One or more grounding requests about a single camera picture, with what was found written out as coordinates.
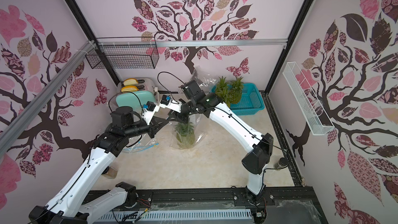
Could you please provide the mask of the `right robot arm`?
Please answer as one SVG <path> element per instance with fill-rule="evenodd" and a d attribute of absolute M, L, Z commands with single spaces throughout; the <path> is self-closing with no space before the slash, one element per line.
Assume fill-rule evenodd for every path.
<path fill-rule="evenodd" d="M 192 80 L 182 86 L 187 102 L 176 101 L 172 95 L 166 94 L 160 98 L 159 106 L 170 109 L 169 117 L 178 122 L 188 122 L 189 116 L 203 114 L 228 131 L 247 152 L 242 159 L 243 167 L 248 171 L 246 189 L 252 197 L 260 197 L 265 190 L 264 175 L 269 170 L 268 164 L 274 148 L 273 137 L 262 134 L 233 113 L 226 102 L 215 93 L 206 94 L 196 81 Z"/>

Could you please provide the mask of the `zip bag with blue seal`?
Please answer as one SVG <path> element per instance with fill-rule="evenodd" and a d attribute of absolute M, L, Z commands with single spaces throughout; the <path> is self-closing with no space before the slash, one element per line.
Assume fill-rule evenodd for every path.
<path fill-rule="evenodd" d="M 124 153 L 136 153 L 148 150 L 150 148 L 158 146 L 157 140 L 151 139 L 148 136 L 139 136 L 134 138 L 129 138 L 129 143 L 123 148 Z"/>

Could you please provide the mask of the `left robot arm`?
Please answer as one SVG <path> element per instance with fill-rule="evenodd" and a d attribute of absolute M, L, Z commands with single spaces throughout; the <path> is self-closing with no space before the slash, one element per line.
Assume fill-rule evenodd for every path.
<path fill-rule="evenodd" d="M 106 212 L 118 206 L 132 208 L 137 204 L 135 186 L 121 182 L 99 198 L 84 204 L 83 201 L 97 180 L 110 168 L 110 164 L 129 144 L 129 139 L 155 134 L 169 123 L 156 117 L 160 108 L 171 113 L 181 113 L 183 102 L 163 95 L 160 103 L 147 102 L 141 113 L 130 106 L 120 106 L 111 112 L 112 123 L 94 141 L 87 159 L 77 172 L 45 206 L 36 206 L 29 214 L 32 224 L 92 224 Z"/>

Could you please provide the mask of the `pineapple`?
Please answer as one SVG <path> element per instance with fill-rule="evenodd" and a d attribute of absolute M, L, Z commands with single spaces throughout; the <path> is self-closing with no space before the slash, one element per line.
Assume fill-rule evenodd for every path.
<path fill-rule="evenodd" d="M 230 97 L 229 97 L 229 87 L 228 83 L 226 82 L 226 78 L 221 76 L 219 81 L 216 85 L 215 94 L 219 96 L 228 107 L 230 107 Z"/>
<path fill-rule="evenodd" d="M 229 97 L 231 104 L 238 104 L 241 100 L 242 91 L 244 88 L 242 79 L 242 77 L 236 77 L 236 80 L 230 83 L 231 88 L 229 91 Z"/>
<path fill-rule="evenodd" d="M 180 149 L 189 149 L 194 146 L 196 139 L 193 123 L 178 123 L 175 126 L 175 133 Z"/>

